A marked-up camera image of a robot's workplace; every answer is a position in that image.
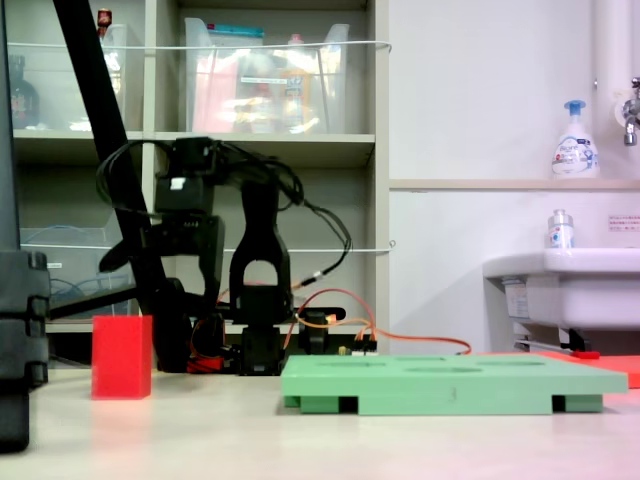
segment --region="plastic storage box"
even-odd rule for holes
[[[142,126],[144,54],[141,50],[112,48],[130,45],[140,45],[140,42],[127,25],[109,27],[103,48],[111,82],[125,127],[139,130]],[[10,45],[9,55],[10,64],[13,61],[21,65],[19,71],[13,69],[10,79],[14,128],[91,130],[65,48]]]
[[[346,133],[345,45],[216,50],[202,20],[185,26],[187,46],[203,47],[187,50],[187,131]],[[348,32],[334,25],[326,42]]]
[[[24,250],[33,249],[47,256],[51,276],[51,303],[81,299],[133,283],[126,265],[117,272],[100,273],[99,263],[108,249],[121,239],[115,215],[104,228],[77,228],[52,225],[45,228],[21,228],[20,243]],[[121,302],[74,316],[127,315],[131,302]]]

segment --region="green foam board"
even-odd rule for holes
[[[361,415],[499,415],[600,412],[627,376],[537,355],[301,356],[281,375],[285,407]]]

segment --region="black stand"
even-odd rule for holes
[[[15,452],[29,444],[29,392],[47,382],[49,273],[44,255],[18,251],[5,26],[0,0],[0,452]]]

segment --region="red cube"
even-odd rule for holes
[[[93,318],[91,398],[139,399],[151,394],[150,316]]]

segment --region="black cable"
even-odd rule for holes
[[[125,151],[145,143],[152,143],[162,148],[171,162],[173,148],[170,145],[158,140],[134,140],[122,145],[100,164],[96,172],[96,187],[102,200],[110,204],[113,208],[146,215],[150,218],[163,218],[166,215],[132,210],[125,205],[114,205],[109,195],[107,179],[111,178],[112,168],[115,162]],[[300,283],[301,286],[306,286],[319,280],[344,262],[353,248],[353,240],[349,230],[335,213],[306,200],[302,181],[290,166],[282,163],[275,157],[266,157],[250,153],[233,144],[218,142],[216,146],[217,150],[214,152],[214,155],[221,157],[218,160],[219,166],[217,169],[226,170],[226,177],[224,178],[226,184],[241,187],[243,182],[253,181],[256,183],[276,185],[285,197],[289,199],[289,203],[285,207],[279,208],[278,211],[287,210],[294,205],[308,208],[313,214],[322,219],[340,240],[343,251],[338,260],[322,271],[316,272],[311,277],[304,279]]]

